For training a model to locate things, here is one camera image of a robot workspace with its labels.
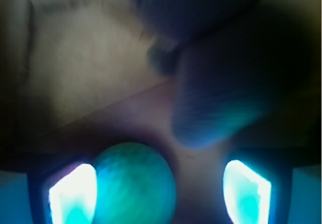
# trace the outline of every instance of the skin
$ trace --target skin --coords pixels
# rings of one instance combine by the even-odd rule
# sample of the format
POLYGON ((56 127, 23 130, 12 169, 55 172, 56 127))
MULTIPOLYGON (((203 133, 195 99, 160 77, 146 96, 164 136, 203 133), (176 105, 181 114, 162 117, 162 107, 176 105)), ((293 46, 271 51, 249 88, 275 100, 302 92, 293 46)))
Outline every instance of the skin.
POLYGON ((147 56, 178 81, 172 132, 204 147, 267 116, 310 71, 310 43, 261 0, 133 0, 159 40, 147 56))

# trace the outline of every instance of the green ball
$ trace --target green ball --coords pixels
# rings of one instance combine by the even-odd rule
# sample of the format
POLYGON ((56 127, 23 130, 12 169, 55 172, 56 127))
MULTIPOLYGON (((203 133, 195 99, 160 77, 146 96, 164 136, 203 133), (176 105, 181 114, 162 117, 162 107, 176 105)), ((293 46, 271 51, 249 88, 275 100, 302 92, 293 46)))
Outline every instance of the green ball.
POLYGON ((93 223, 169 223, 176 183, 165 159, 153 148, 120 143, 95 160, 98 198, 93 223))

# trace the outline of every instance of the light panel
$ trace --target light panel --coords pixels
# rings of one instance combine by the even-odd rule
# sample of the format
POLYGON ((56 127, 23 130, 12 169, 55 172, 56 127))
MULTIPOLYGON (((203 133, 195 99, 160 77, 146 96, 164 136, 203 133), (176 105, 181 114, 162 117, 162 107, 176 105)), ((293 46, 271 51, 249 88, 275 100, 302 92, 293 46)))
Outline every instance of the light panel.
POLYGON ((52 223, 92 223, 96 201, 96 170, 90 164, 81 164, 49 189, 52 223))
POLYGON ((224 200, 234 224, 267 224, 271 182, 239 160, 230 161, 224 171, 224 200))

